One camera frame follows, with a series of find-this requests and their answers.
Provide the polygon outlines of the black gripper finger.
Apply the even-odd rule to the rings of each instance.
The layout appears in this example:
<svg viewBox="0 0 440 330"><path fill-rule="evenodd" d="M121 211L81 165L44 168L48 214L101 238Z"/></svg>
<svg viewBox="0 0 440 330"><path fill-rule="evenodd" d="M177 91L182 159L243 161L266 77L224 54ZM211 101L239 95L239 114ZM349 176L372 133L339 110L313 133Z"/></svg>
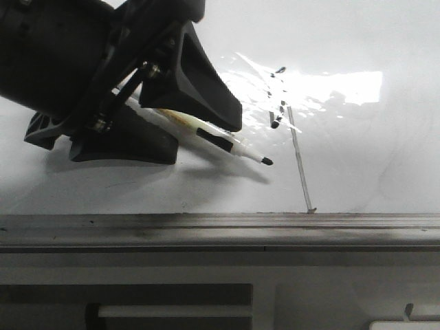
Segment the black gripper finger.
<svg viewBox="0 0 440 330"><path fill-rule="evenodd" d="M98 132L89 127L94 111L86 107L74 109L62 120L40 112L34 114L24 141L52 150L62 135L70 137L69 159L136 160L155 164L174 164L179 143L170 133L147 122L134 109L122 105L111 120L109 130Z"/></svg>
<svg viewBox="0 0 440 330"><path fill-rule="evenodd" d="M159 72L142 83L142 107L170 109L222 129L242 129L242 106L209 61L194 26L186 22L149 54Z"/></svg>

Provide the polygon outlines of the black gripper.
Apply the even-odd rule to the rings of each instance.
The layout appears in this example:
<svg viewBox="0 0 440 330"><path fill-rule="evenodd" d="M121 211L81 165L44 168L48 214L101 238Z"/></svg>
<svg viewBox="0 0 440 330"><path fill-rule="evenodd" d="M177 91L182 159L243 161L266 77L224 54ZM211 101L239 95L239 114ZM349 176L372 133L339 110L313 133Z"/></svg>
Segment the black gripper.
<svg viewBox="0 0 440 330"><path fill-rule="evenodd" d="M89 127L107 131L159 72L149 54L204 12L203 1L2 1L1 95L55 120L88 107Z"/></svg>

